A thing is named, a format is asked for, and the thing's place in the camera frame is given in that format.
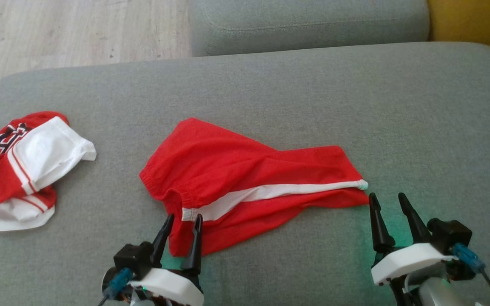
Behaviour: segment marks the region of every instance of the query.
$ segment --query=printed logo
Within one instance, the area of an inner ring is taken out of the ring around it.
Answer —
[[[18,124],[18,127],[8,125],[5,132],[0,134],[0,155],[5,154],[12,146],[30,131],[25,123]]]

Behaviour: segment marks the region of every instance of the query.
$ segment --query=gray sofa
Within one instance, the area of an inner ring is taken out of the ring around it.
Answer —
[[[490,274],[490,47],[411,42],[26,72],[0,81],[0,128],[55,110],[96,145],[55,184],[43,227],[0,232],[0,306],[97,305],[112,256],[165,220],[138,178],[194,116],[277,149],[340,145],[376,192],[391,234],[412,242],[405,192],[428,220],[458,219]],[[393,305],[376,287],[367,207],[307,209],[204,257],[206,306]],[[166,254],[167,267],[179,260]],[[490,306],[481,278],[455,283]],[[108,302],[107,305],[122,305]]]
[[[192,0],[190,21],[194,56],[428,38],[426,0]]]

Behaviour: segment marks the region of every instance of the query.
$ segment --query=garment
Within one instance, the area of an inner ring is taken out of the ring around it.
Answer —
[[[177,125],[140,178],[175,214],[174,256],[187,254],[198,213],[205,255],[276,228],[306,207],[368,203],[362,191],[368,183],[340,147],[277,151],[195,118]]]
[[[33,113],[0,130],[0,231],[35,228],[54,214],[51,184],[96,151],[56,112]]]

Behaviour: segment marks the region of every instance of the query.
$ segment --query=wooden floor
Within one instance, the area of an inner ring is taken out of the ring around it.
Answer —
[[[0,79],[190,57],[189,0],[0,0]]]

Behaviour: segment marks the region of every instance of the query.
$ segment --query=blue connector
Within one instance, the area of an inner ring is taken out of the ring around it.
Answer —
[[[114,300],[114,298],[116,298],[116,296],[120,294],[122,290],[124,290],[126,285],[128,285],[128,282],[131,281],[133,277],[133,273],[130,269],[124,268],[120,270],[120,272],[115,275],[115,277],[113,277],[109,283],[109,287],[103,291],[103,298],[105,300]]]
[[[453,246],[453,255],[457,256],[463,263],[469,265],[474,273],[481,273],[485,268],[485,263],[460,242]]]

